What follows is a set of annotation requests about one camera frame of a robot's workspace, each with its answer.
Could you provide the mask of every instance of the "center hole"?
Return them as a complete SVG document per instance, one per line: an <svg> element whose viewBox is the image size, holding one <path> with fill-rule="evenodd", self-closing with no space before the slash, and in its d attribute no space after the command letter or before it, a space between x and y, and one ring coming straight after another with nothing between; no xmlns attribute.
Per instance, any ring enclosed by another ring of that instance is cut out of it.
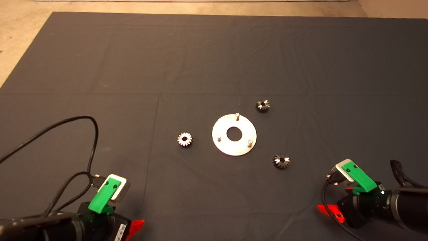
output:
<svg viewBox="0 0 428 241"><path fill-rule="evenodd" d="M239 141L242 138L242 131L237 127L230 127L227 130L227 137L234 142Z"/></svg>

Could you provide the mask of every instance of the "white label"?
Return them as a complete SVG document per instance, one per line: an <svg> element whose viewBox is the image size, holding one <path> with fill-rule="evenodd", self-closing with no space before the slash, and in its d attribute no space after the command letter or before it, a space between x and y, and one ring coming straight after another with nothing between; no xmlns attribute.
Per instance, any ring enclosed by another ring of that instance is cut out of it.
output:
<svg viewBox="0 0 428 241"><path fill-rule="evenodd" d="M114 241L121 241L122 240L122 236L123 236L123 233L125 232L125 228L126 228L125 224L123 224L123 223L120 224L119 231L117 232L116 238L114 239Z"/></svg>

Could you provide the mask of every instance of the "cable connector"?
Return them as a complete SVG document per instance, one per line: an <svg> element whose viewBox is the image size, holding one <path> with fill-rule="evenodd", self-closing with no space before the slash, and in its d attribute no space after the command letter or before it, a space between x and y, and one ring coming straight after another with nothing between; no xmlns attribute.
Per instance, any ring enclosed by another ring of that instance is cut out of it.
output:
<svg viewBox="0 0 428 241"><path fill-rule="evenodd" d="M339 185L339 183L344 182L345 180L346 177L339 171L335 171L327 175L327 181L331 184L334 184L335 186Z"/></svg>
<svg viewBox="0 0 428 241"><path fill-rule="evenodd" d="M96 189L99 189L104 184L105 181L106 181L105 177L96 174L92 179L92 186L95 187Z"/></svg>

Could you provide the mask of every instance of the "black cable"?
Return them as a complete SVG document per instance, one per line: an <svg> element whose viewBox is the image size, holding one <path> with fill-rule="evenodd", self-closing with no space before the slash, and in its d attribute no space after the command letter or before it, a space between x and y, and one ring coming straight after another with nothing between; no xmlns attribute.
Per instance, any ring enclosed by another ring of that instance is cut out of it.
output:
<svg viewBox="0 0 428 241"><path fill-rule="evenodd" d="M89 188L91 188L92 183L93 183L93 176L91 176L91 177L89 178L88 186L86 186L86 188L85 188L81 193L77 194L74 198L72 198L72 199L68 200L67 202L65 202L64 204L62 204L61 206L59 206L59 207L58 207L57 209L55 209L54 211L55 211L55 212L59 212L59 211L61 211L61 209L63 209L63 208L65 208L65 207L67 207L67 206L68 206L68 205L70 205L71 203L73 203L73 202L75 202L76 200L78 200L79 198L81 198L83 195L85 195L85 194L88 192Z"/></svg>
<svg viewBox="0 0 428 241"><path fill-rule="evenodd" d="M36 139L38 139L40 136L44 135L46 132L52 130L55 127L58 127L62 124L68 123L68 122L72 122L72 121L77 121L77 120L82 120L82 119L88 119L90 121L92 121L92 123L94 124L94 129L95 129L95 134L94 134L94 143L92 145L92 150L91 150L91 154L89 156L89 161L88 161L88 166L86 168L86 172L78 172L75 173L74 175L72 175L69 179L67 179L64 184L62 185L62 187L58 190L58 192L56 193L54 199L52 200L52 202L49 204L48 208L45 210L45 212L43 213L43 216L47 216L49 215L49 213L52 211L52 209L54 208L55 204L58 202L59 198L61 197L62 193L64 192L65 188L68 186L68 184L77 176L79 175L87 175L89 178L89 183L88 186L81 192L79 193L77 196L75 196L74 198L68 200L66 203L64 203L63 205L59 206L57 209L55 209L55 211L59 211L62 208L68 206L69 204L73 203L74 201L76 201L77 199L79 199L80 197L82 197L83 195L85 195L85 193L89 190L89 188L92 185L92 175L91 175L91 166L92 166L92 160L94 159L94 154L95 154L95 150L97 148L97 142L98 142L98 124L97 121L91 117L91 116L87 116L87 115L82 115L82 116L76 116L76 117L71 117L71 118L67 118L61 121L58 121L46 128L44 128L43 130L39 131L38 133L36 133L35 135L33 135L31 138L29 138L28 140L26 140L25 142L21 143L19 146L17 146L15 149L13 149L12 151L10 151L9 153L7 153L6 155L4 155L2 158L0 158L0 164L3 163L6 159L8 159L9 157L11 157L13 154L17 153L19 150L21 150L22 148L26 147L28 144L30 144L31 142L35 141Z"/></svg>
<svg viewBox="0 0 428 241"><path fill-rule="evenodd" d="M11 157L13 154L17 153L22 148L26 147L31 142L35 141L37 138L39 138L40 136L42 136L46 132L52 130L53 128L58 127L62 124L71 122L71 121L77 121L77 120L82 120L82 119L88 119L88 120L92 121L92 123L94 124L94 128L95 128L94 144L92 145L92 151L91 151L91 155L89 156L88 167L86 168L86 171L90 173L91 172L91 166L92 166L92 160L94 159L94 153L95 153L95 149L97 148L97 142L98 142L98 124L97 124L97 121L93 117L87 116L87 115L76 116L76 117L64 119L64 120L58 121L58 122L44 128L43 130L39 131L37 134L33 135L30 139L26 140L25 142L23 142L22 144L17 146L15 149L10 151L8 154L6 154L2 158L0 158L0 164L2 162L4 162L6 159L8 159L9 157Z"/></svg>
<svg viewBox="0 0 428 241"><path fill-rule="evenodd" d="M390 160L389 164L391 165L392 174L394 175L394 178L397 180L398 184L401 187L406 187L406 182L408 182L416 188L427 188L427 187L420 185L419 183L413 181L412 179L410 179L404 173L403 166L401 165L401 162L399 162L397 160Z"/></svg>
<svg viewBox="0 0 428 241"><path fill-rule="evenodd" d="M88 176L88 178L89 178L89 187L90 187L90 185L92 184L92 175L89 173L89 172L78 172L78 173L75 173L75 174L73 174L71 177L69 177L65 182L64 182L64 184L61 186L61 188L58 190L58 192L56 193L56 195L54 196L54 198L53 198L53 200L51 201L51 203L48 205L48 207L47 207L47 209L43 212L43 216L48 216L50 213L51 213L51 211L52 211L52 209L54 208L54 206L55 206L55 204L58 202L58 200L59 200L59 198L61 197L61 195L62 195L62 193L64 192L64 190L66 189L66 187L68 186L68 184L70 184L70 182L73 180L73 179L75 179L77 176L80 176L80 175L86 175L86 176ZM83 194L85 194L86 193L86 189L85 189L85 191L83 191L83 192L81 192L80 194L82 194L82 196L83 196Z"/></svg>
<svg viewBox="0 0 428 241"><path fill-rule="evenodd" d="M325 191L327 189L327 187L329 185L331 185L332 183L329 181L326 181L322 187L321 190L321 201L322 204L324 205L325 209L327 210L327 213L330 215L330 217L343 229L345 230L348 234L350 234L352 237L360 240L360 241L365 241L362 237L358 236L357 234L355 234L354 232L352 232L351 230L349 230L347 227L345 227L341 222L339 222L339 220L337 220L337 218L335 217L335 215L331 212L331 210L328 208L327 206L327 202L325 200Z"/></svg>

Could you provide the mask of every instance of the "bevel gear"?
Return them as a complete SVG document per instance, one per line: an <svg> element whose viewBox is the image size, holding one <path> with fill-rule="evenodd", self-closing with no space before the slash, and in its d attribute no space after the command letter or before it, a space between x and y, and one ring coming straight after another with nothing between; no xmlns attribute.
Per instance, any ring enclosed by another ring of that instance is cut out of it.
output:
<svg viewBox="0 0 428 241"><path fill-rule="evenodd" d="M290 158L287 156L282 156L281 154L276 154L272 159L273 166L278 169L287 168L290 163Z"/></svg>
<svg viewBox="0 0 428 241"><path fill-rule="evenodd" d="M265 113L270 107L269 101L267 99L261 99L256 103L256 110L259 113Z"/></svg>

